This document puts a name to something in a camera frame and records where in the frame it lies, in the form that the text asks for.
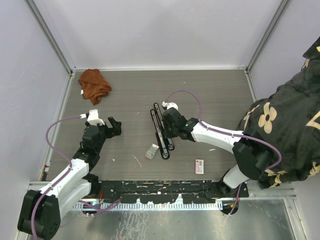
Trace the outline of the black stapler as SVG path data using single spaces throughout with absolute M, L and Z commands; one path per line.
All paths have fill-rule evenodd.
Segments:
M 173 151 L 175 149 L 175 145 L 174 145 L 174 142 L 171 138 L 168 138 L 166 137 L 165 135 L 165 129 L 164 129 L 164 122 L 163 122 L 163 115 L 162 115 L 162 112 L 160 110 L 160 107 L 159 107 L 159 104 L 158 103 L 154 103 L 153 104 L 153 108 L 155 110 L 155 114 L 156 114 L 156 117 L 157 117 L 157 121 L 158 121 L 158 124 L 160 126 L 160 129 L 161 129 L 161 133 L 162 133 L 162 136 L 163 136 L 163 139 L 166 143 L 166 146 L 167 146 L 167 149 L 169 151 Z
M 157 116 L 155 113 L 154 109 L 150 110 L 150 115 L 151 115 L 151 119 L 153 121 L 155 130 L 156 130 L 156 138 L 159 144 L 159 149 L 160 149 L 160 153 L 161 153 L 161 157 L 163 160 L 168 160 L 170 158 L 170 153 L 167 149 L 166 143 L 164 141 L 163 135 L 162 135 L 162 131 L 160 129 L 160 126 L 158 124 L 158 120 L 157 120 Z

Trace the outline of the red white staple box sleeve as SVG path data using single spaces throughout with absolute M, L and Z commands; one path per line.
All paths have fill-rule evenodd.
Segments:
M 204 160 L 202 159 L 195 160 L 195 173 L 199 175 L 204 174 Z

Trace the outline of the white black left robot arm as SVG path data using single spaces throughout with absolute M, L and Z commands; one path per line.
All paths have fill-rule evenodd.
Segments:
M 99 178 L 91 170 L 100 159 L 107 139 L 121 135 L 122 123 L 109 117 L 108 126 L 99 117 L 86 118 L 79 149 L 67 167 L 39 190 L 24 195 L 17 229 L 35 239 L 50 240 L 57 233 L 66 213 L 83 197 L 95 198 L 100 193 Z

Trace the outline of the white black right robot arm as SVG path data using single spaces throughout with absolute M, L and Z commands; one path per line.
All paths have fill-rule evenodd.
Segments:
M 226 150 L 234 155 L 236 165 L 222 176 L 217 187 L 223 197 L 231 197 L 237 188 L 247 180 L 259 180 L 272 163 L 274 151 L 264 142 L 261 135 L 249 129 L 246 132 L 216 127 L 197 118 L 186 119 L 171 107 L 162 115 L 164 134 L 167 138 L 179 137 L 182 140 L 205 143 Z

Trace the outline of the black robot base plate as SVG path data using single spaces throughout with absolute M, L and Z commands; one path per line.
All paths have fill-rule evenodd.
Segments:
M 83 198 L 102 199 L 105 203 L 120 199 L 122 204 L 135 204 L 137 200 L 142 204 L 173 204 L 181 196 L 184 204 L 205 204 L 236 195 L 225 195 L 213 180 L 102 180 L 93 193 Z

